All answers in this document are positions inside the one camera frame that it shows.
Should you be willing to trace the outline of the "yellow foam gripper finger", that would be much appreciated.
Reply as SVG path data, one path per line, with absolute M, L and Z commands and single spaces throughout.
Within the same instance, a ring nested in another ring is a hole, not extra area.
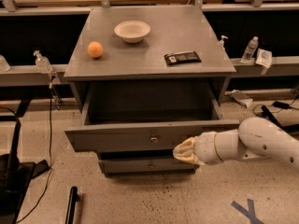
M 187 150 L 182 153 L 176 152 L 174 150 L 173 156 L 175 159 L 177 159 L 179 161 L 184 161 L 184 162 L 191 163 L 191 164 L 197 164 L 199 162 L 198 157 L 196 156 L 196 154 L 194 153 L 193 150 Z
M 190 137 L 178 145 L 179 151 L 194 150 L 195 138 Z

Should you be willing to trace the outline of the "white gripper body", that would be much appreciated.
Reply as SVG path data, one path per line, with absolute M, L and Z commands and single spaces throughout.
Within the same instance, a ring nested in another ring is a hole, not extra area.
M 222 163 L 215 148 L 216 132 L 201 133 L 195 137 L 194 153 L 200 165 Z

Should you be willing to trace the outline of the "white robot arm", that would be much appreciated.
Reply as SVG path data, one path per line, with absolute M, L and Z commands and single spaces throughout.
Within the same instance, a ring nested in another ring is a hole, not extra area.
M 299 170 L 299 141 L 268 119 L 253 117 L 237 129 L 190 137 L 174 148 L 173 156 L 199 165 L 272 159 Z

